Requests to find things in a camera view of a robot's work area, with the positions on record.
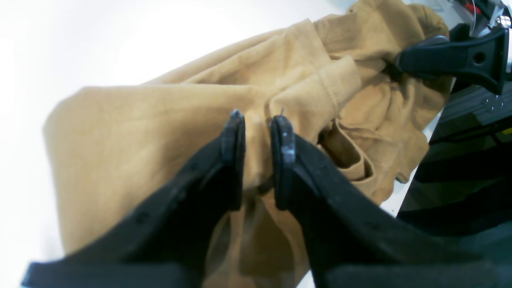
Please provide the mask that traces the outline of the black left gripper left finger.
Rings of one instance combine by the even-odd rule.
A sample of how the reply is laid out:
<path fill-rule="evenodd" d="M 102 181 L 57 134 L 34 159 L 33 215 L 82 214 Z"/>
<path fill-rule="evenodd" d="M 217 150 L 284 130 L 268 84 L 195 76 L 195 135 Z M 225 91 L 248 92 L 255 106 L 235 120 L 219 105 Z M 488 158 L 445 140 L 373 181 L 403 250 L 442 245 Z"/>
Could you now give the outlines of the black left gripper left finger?
<path fill-rule="evenodd" d="M 199 288 L 213 230 L 242 200 L 245 119 L 223 131 L 119 224 L 61 260 L 33 262 L 24 288 Z"/>

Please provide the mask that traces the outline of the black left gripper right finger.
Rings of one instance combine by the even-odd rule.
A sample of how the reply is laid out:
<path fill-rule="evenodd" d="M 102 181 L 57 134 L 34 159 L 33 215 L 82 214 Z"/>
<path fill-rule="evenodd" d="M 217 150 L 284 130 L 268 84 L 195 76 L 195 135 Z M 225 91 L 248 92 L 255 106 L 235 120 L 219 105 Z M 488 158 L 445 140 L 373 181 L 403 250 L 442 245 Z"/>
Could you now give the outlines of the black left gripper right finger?
<path fill-rule="evenodd" d="M 317 288 L 504 287 L 504 266 L 383 211 L 286 117 L 270 129 L 276 207 L 299 222 Z"/>

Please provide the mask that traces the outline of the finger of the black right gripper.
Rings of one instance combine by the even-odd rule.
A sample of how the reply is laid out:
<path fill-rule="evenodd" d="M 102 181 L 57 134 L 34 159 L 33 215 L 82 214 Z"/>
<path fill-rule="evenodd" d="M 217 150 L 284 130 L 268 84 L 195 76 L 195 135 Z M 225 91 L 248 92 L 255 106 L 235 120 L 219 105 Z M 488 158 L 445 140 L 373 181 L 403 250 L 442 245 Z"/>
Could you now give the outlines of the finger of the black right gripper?
<path fill-rule="evenodd" d="M 437 35 L 404 49 L 395 65 L 414 77 L 453 76 L 499 95 L 510 81 L 510 29 L 456 41 Z"/>

